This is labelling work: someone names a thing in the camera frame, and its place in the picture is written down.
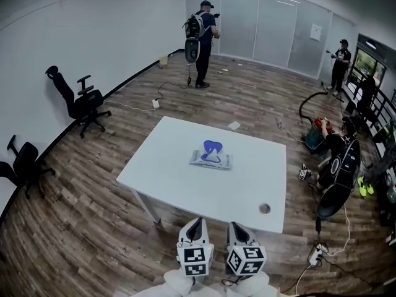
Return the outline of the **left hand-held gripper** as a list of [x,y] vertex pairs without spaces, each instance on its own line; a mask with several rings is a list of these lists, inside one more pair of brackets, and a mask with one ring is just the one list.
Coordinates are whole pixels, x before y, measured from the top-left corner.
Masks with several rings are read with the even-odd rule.
[[209,243],[207,223],[204,218],[195,218],[181,228],[176,248],[183,275],[192,278],[204,278],[209,275],[214,245]]

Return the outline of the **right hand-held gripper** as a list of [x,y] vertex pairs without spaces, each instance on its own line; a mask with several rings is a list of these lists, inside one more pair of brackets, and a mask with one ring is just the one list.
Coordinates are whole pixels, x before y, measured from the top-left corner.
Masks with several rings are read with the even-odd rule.
[[244,225],[230,222],[227,228],[228,257],[226,264],[236,276],[253,276],[259,273],[267,261],[265,247],[251,245],[255,234]]

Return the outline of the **wet wipes packet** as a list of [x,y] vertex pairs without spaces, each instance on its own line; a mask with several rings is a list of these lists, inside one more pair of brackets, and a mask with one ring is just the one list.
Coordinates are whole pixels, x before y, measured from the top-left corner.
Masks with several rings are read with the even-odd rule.
[[222,143],[206,140],[201,150],[193,151],[189,164],[202,168],[231,170],[233,167],[233,156],[224,152]]

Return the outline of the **person's right forearm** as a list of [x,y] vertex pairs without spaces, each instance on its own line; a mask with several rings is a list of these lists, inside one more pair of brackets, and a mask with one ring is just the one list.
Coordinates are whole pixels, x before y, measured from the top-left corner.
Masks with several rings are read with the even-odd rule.
[[269,276],[259,272],[228,286],[220,285],[222,297],[283,297],[278,288],[269,285]]

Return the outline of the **person's left forearm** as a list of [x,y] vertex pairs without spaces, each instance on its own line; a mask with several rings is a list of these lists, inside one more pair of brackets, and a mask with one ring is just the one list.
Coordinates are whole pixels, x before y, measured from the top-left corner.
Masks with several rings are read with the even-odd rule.
[[192,277],[186,277],[180,269],[170,270],[163,277],[162,297],[222,297],[217,291],[194,282]]

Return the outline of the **person's white jacket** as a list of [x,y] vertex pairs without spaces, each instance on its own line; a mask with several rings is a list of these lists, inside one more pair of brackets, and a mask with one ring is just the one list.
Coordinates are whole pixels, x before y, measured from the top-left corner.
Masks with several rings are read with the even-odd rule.
[[180,293],[167,283],[148,288],[131,297],[284,297],[276,288],[265,285],[257,291],[243,287],[222,287],[219,285],[198,286],[191,291]]

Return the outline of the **white table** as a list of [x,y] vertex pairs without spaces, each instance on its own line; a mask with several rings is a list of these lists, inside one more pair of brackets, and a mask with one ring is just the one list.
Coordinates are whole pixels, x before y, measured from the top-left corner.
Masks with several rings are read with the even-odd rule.
[[[204,141],[223,145],[231,170],[192,166]],[[282,144],[165,116],[117,178],[154,222],[151,200],[219,222],[281,233],[286,200],[286,147]],[[259,205],[271,206],[261,215]]]

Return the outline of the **idle hand-held gripper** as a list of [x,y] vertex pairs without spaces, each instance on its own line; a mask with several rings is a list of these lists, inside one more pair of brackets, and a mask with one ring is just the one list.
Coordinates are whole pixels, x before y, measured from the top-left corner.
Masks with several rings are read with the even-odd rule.
[[301,170],[299,172],[298,179],[304,181],[304,180],[308,179],[311,175],[312,175],[312,171],[309,170],[306,167],[306,165],[303,163],[301,166]]

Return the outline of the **black backpack with pod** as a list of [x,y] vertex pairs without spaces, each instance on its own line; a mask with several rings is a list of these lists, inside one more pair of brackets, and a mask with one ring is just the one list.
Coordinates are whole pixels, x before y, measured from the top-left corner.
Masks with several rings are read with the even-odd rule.
[[361,165],[361,148],[358,139],[346,138],[340,153],[327,164],[325,186],[317,205],[316,214],[327,219],[337,213],[355,188]]

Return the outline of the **red and green vacuum cleaner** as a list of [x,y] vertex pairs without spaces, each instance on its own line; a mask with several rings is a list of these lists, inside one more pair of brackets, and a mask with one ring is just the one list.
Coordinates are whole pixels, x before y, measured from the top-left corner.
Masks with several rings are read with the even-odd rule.
[[304,136],[304,143],[307,145],[311,154],[322,155],[329,149],[322,133],[322,121],[326,121],[326,130],[329,134],[334,132],[332,125],[327,118],[308,118],[308,120],[311,123],[311,128]]

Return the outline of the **black office chair with headrest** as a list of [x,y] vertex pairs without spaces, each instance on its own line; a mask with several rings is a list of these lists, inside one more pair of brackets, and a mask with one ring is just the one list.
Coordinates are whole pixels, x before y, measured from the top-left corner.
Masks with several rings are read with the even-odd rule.
[[74,92],[59,72],[57,66],[49,67],[45,74],[53,81],[54,86],[66,102],[68,115],[76,120],[78,126],[83,126],[80,132],[82,139],[85,137],[84,133],[91,123],[96,124],[102,132],[105,132],[105,128],[97,119],[105,115],[111,116],[112,114],[111,111],[98,112],[97,108],[104,104],[104,98],[99,90],[94,89],[93,85],[86,86],[85,82],[91,75],[86,75],[77,81],[77,83],[81,84],[81,90],[77,93],[78,97],[75,98]]

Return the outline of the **black metal railing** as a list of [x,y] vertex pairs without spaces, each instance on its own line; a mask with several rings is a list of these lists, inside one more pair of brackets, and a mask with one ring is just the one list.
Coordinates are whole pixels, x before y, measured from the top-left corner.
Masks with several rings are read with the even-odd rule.
[[374,136],[384,126],[388,125],[393,117],[396,117],[396,91],[394,92],[394,97],[389,100],[384,93],[376,87],[371,103],[369,104],[371,116],[368,119],[357,109],[358,102],[363,95],[361,85],[365,79],[364,76],[357,77],[355,74],[350,74],[347,77],[346,84],[343,87],[343,91],[348,98],[345,111],[348,114],[357,115],[361,120],[360,128],[364,129],[367,134]]

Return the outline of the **grey backpack with pod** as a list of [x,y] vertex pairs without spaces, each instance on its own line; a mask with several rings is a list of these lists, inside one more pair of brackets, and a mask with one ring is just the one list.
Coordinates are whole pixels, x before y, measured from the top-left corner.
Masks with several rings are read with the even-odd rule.
[[192,14],[190,18],[185,22],[183,28],[185,29],[186,41],[184,44],[184,54],[186,61],[189,64],[195,63],[200,53],[200,41],[199,39],[207,31],[204,28],[204,21],[202,16],[205,11],[201,11],[198,14]]

